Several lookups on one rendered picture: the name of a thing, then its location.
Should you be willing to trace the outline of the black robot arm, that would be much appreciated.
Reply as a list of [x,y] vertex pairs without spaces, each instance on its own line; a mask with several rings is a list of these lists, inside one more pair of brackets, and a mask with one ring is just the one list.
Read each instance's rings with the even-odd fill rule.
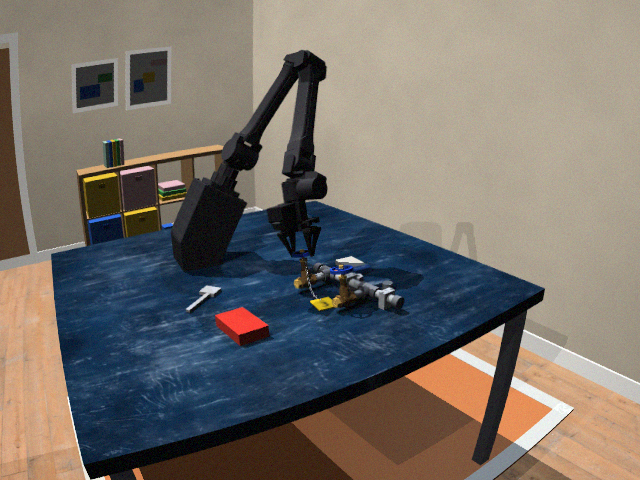
[[[282,174],[290,177],[281,184],[283,199],[289,204],[267,208],[268,221],[276,231],[286,229],[289,223],[308,220],[306,203],[300,200],[323,199],[327,194],[326,176],[315,171],[313,140],[318,86],[326,79],[327,66],[309,50],[288,54],[283,60],[281,72],[247,125],[240,134],[235,132],[224,145],[221,152],[223,164],[218,173],[213,172],[211,181],[205,177],[202,179],[213,188],[239,197],[240,193],[234,191],[235,179],[239,171],[249,171],[256,165],[262,149],[259,144],[262,134],[298,79],[292,132],[282,169]],[[292,203],[297,200],[299,202]]]

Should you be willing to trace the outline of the red rectangular block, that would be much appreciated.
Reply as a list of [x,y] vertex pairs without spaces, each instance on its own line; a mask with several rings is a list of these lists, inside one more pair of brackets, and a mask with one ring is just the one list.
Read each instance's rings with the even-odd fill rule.
[[243,307],[215,319],[216,326],[240,346],[269,337],[269,326]]

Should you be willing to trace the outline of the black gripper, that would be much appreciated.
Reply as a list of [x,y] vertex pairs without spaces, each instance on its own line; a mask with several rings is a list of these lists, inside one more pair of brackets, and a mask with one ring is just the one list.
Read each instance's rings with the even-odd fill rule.
[[[303,235],[304,235],[310,256],[311,257],[314,256],[316,243],[321,231],[321,227],[310,226],[314,222],[315,223],[320,222],[319,217],[310,217],[308,218],[308,220],[305,220],[302,222],[289,223],[286,229],[281,230],[281,232],[277,233],[277,236],[285,245],[291,257],[292,257],[292,253],[295,252],[295,232],[300,232],[300,231],[303,231]],[[312,240],[312,234],[313,234],[313,240]],[[291,247],[287,240],[288,236],[290,239]]]

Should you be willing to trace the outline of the yellow tag with metal chain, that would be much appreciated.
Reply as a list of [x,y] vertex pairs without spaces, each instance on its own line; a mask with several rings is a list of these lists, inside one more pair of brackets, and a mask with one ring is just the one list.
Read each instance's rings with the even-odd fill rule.
[[[308,258],[306,258],[306,259],[308,259]],[[304,260],[305,265],[307,265],[307,263],[305,261],[306,259],[302,259],[301,258],[301,260]],[[307,274],[307,275],[309,276],[309,274]],[[307,276],[307,281],[308,280],[310,281],[308,276]],[[313,297],[315,297],[317,299],[317,296],[315,296],[314,294],[313,294]],[[313,304],[319,311],[335,308],[332,305],[332,299],[330,299],[329,297],[321,298],[321,299],[318,298],[317,300],[310,301],[310,303]]]

